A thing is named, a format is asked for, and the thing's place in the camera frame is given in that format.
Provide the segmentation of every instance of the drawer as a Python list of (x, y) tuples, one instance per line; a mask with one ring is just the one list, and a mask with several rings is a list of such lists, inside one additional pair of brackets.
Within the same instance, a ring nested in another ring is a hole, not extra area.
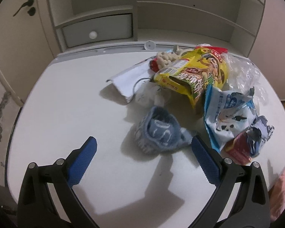
[(132, 37), (132, 15), (121, 14), (81, 21), (62, 28), (68, 47)]

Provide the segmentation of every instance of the crumpled blue fabric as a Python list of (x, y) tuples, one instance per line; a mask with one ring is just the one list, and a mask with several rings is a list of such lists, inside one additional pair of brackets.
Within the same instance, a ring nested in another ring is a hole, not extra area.
[(253, 158), (259, 155), (261, 147), (271, 138), (274, 131), (274, 126), (267, 125), (267, 122), (265, 116), (257, 116), (246, 131), (250, 155)]
[(152, 107), (137, 124), (134, 135), (138, 146), (146, 154), (176, 151), (190, 145), (193, 138), (172, 114), (158, 106)]

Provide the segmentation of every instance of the blue wet wipes package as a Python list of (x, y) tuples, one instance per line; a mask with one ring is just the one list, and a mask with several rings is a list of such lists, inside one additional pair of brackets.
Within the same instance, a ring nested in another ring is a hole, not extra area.
[(254, 88), (242, 94), (221, 91), (209, 85), (204, 105), (204, 123), (213, 149), (220, 152), (225, 144), (246, 131), (256, 118), (252, 101)]

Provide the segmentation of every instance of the barcode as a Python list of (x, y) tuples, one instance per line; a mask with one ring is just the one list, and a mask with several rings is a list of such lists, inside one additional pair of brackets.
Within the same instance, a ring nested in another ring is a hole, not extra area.
[(177, 72), (177, 70), (175, 70), (175, 69), (166, 68), (165, 70), (161, 71), (160, 73), (161, 73), (161, 74), (165, 74), (165, 73), (168, 73), (168, 74), (175, 74), (176, 72)]

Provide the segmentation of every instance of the drawer knob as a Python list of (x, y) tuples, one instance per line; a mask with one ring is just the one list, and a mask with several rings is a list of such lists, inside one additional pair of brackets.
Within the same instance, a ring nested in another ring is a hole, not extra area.
[(95, 38), (97, 38), (97, 32), (95, 32), (95, 31), (90, 32), (90, 33), (89, 33), (89, 38), (90, 38), (90, 39), (95, 39)]

